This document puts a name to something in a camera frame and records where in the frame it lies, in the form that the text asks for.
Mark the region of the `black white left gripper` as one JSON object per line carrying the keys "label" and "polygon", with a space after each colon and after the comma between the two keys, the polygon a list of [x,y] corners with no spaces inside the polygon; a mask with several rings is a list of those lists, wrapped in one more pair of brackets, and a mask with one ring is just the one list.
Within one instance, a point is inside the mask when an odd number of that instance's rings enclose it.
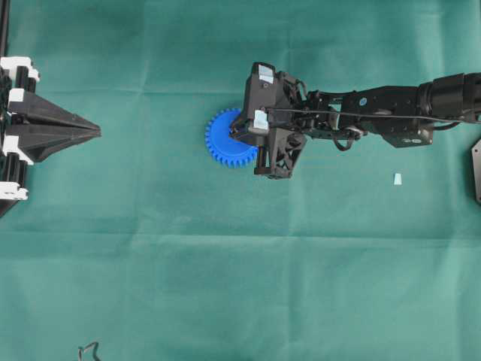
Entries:
{"label": "black white left gripper", "polygon": [[[6,161],[1,179],[1,200],[25,201],[29,197],[26,172],[30,165],[43,162],[66,148],[100,138],[101,128],[33,93],[40,75],[31,58],[3,56],[1,70],[9,81],[5,105],[7,124],[1,135],[1,155]],[[79,129],[41,130],[20,137],[14,127],[26,125],[26,118],[9,107],[21,102],[28,120]]]}

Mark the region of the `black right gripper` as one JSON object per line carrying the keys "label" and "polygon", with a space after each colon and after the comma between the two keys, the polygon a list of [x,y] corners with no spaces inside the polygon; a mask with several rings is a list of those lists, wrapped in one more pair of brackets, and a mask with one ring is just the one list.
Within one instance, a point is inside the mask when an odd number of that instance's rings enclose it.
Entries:
{"label": "black right gripper", "polygon": [[230,138],[257,147],[255,174],[287,179],[306,144],[294,124],[305,85],[265,62],[253,63],[244,94],[243,117],[231,124]]}

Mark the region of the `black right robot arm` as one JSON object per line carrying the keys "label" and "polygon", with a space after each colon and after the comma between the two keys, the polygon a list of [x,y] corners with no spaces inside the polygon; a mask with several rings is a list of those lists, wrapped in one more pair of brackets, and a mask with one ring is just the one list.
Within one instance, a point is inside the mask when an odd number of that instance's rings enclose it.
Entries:
{"label": "black right robot arm", "polygon": [[418,86],[327,93],[309,91],[298,78],[256,62],[229,135],[257,147],[255,174],[285,179],[292,176],[308,138],[332,141],[340,151],[370,133],[393,147],[418,147],[430,145],[436,131],[479,122],[478,73]]}

